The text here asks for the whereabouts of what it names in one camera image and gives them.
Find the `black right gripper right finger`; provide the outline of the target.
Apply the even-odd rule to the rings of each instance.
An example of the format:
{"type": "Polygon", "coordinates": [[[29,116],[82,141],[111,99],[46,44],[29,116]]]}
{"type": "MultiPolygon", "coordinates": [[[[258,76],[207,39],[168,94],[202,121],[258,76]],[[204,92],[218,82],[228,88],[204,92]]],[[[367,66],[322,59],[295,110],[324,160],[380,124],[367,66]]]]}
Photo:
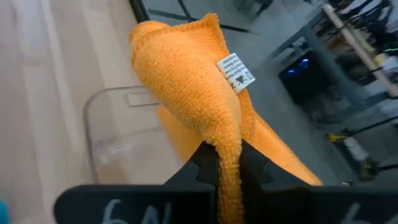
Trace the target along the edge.
{"type": "Polygon", "coordinates": [[[241,152],[245,224],[305,224],[307,184],[244,141],[241,152]]]}

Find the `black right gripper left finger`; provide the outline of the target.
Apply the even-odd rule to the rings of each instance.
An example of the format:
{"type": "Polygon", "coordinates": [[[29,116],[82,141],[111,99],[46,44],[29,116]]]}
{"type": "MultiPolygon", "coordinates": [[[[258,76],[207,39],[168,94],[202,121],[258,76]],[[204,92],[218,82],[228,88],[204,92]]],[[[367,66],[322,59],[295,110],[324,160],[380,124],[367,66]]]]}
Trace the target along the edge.
{"type": "Polygon", "coordinates": [[[217,187],[218,159],[215,147],[202,142],[183,167],[164,185],[212,185],[217,187]]]}

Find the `black computer tower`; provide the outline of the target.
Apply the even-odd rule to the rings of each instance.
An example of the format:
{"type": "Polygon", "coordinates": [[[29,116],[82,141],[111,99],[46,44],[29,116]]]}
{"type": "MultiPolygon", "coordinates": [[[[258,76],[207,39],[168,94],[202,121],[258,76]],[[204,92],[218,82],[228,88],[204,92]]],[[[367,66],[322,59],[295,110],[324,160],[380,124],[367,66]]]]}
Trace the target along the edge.
{"type": "Polygon", "coordinates": [[[285,67],[278,78],[295,104],[303,104],[333,85],[312,50],[285,67]]]}

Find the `clear plastic bin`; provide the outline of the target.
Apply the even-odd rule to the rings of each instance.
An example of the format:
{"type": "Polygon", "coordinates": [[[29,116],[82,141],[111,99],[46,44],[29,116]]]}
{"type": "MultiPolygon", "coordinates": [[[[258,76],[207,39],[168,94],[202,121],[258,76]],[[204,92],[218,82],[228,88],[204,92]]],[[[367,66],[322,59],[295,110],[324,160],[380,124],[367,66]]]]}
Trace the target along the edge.
{"type": "Polygon", "coordinates": [[[182,166],[143,86],[105,88],[83,107],[88,161],[96,184],[163,184],[182,166]]]}

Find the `yellow power plug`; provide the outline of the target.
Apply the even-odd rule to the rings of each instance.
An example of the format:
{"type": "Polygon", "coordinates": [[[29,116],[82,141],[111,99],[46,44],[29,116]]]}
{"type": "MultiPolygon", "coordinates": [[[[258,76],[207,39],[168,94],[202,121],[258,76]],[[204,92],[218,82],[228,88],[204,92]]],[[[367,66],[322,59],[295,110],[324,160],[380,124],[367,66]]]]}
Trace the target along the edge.
{"type": "Polygon", "coordinates": [[[347,138],[346,136],[341,136],[341,135],[332,134],[332,133],[328,133],[326,136],[327,136],[327,140],[331,143],[344,141],[347,138]]]}

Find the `orange microfiber towel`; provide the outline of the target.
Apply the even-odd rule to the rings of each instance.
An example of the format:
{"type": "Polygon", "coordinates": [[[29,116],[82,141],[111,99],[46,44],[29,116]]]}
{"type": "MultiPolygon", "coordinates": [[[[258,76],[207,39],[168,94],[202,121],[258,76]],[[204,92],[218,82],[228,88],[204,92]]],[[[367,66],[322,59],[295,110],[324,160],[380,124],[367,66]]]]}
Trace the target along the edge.
{"type": "Polygon", "coordinates": [[[159,118],[182,159],[201,142],[219,155],[219,224],[243,224],[242,142],[310,185],[320,179],[256,113],[247,90],[235,92],[217,63],[229,55],[218,16],[170,26],[141,22],[129,36],[132,67],[160,101],[159,118]]]}

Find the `white power adapter box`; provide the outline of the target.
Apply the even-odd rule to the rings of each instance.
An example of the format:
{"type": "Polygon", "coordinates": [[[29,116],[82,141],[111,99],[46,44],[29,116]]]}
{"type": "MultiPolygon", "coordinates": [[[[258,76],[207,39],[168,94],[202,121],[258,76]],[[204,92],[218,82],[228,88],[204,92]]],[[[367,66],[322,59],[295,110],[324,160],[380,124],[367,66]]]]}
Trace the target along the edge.
{"type": "Polygon", "coordinates": [[[369,153],[364,150],[364,148],[354,137],[345,138],[343,143],[355,161],[365,161],[369,157],[369,153]]]}

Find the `grey metal bench leg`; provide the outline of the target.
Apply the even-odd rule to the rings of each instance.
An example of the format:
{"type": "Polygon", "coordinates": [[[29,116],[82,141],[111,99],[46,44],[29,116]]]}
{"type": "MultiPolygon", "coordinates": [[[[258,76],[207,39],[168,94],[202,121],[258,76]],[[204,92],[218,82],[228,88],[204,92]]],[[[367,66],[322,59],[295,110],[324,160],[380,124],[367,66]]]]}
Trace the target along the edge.
{"type": "Polygon", "coordinates": [[[270,55],[269,58],[275,58],[287,48],[289,48],[299,38],[303,37],[307,45],[315,51],[322,65],[328,69],[332,78],[339,84],[342,93],[346,99],[356,108],[365,108],[366,104],[361,99],[360,95],[354,90],[354,85],[345,76],[343,70],[335,63],[333,54],[322,44],[321,40],[312,31],[311,26],[304,25],[293,36],[278,46],[270,55]]]}

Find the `light wooden bench top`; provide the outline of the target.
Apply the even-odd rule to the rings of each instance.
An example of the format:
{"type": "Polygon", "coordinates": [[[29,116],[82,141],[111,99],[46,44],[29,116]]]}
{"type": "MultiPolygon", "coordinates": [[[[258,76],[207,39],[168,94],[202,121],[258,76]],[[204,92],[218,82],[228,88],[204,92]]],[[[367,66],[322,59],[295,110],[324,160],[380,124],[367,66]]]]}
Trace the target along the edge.
{"type": "Polygon", "coordinates": [[[387,73],[376,63],[374,57],[368,53],[364,45],[361,44],[361,41],[355,37],[354,33],[348,28],[348,23],[344,23],[338,17],[331,5],[323,4],[322,9],[350,46],[352,46],[363,63],[368,67],[368,69],[370,69],[370,72],[385,86],[389,96],[398,97],[398,86],[388,79],[387,73]]]}

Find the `blue microfiber towel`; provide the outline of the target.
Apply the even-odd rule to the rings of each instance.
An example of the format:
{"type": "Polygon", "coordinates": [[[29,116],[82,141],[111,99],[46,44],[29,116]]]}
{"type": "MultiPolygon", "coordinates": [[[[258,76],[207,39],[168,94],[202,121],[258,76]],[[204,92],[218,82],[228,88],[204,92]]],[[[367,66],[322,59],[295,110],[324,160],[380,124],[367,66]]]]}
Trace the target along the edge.
{"type": "Polygon", "coordinates": [[[11,224],[9,207],[2,200],[0,200],[0,224],[11,224]]]}

